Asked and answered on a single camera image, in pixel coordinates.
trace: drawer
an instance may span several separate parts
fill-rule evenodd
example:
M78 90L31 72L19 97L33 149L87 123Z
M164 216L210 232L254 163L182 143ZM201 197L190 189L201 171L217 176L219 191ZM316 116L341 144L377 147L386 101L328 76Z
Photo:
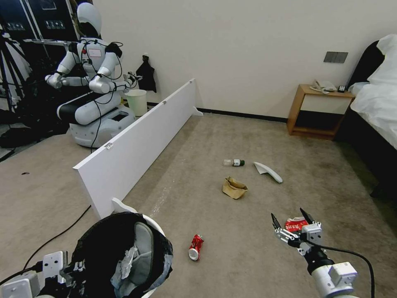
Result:
M351 100L344 97L306 94L301 110L344 115Z

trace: tripod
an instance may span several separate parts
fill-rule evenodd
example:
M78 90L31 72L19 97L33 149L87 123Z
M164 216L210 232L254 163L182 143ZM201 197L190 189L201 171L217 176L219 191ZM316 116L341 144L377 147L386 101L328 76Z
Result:
M17 95L22 99L24 97L22 89L26 87L25 79L21 74L14 58L12 57L8 46L12 47L24 60L25 55L15 46L15 42L5 37L5 31L0 31L0 72L2 77L2 86L6 93L8 109L12 111L12 98L10 92L10 85L15 86Z

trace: pillow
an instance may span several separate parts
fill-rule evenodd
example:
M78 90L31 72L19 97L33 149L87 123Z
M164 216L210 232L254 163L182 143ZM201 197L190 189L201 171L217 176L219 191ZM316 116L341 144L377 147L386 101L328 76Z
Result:
M397 85L397 35L383 37L377 48L385 55L385 60L368 78L371 84Z

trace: crushed can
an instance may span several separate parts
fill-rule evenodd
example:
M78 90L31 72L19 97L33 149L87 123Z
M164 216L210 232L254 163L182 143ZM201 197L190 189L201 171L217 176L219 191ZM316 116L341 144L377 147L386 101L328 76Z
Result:
M204 239L201 235L196 234L191 241L191 245L189 247L189 258L193 261L197 261L200 259L200 249L204 242Z

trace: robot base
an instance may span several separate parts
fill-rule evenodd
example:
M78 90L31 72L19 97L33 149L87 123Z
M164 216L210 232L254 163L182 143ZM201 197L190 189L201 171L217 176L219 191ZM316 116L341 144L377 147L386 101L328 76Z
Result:
M99 120L97 119L88 125L70 123L70 132L75 142L85 147L91 147L99 126ZM131 109L119 105L115 110L101 117L98 136L92 147L98 148L104 145L127 126L134 123L135 120L134 112Z

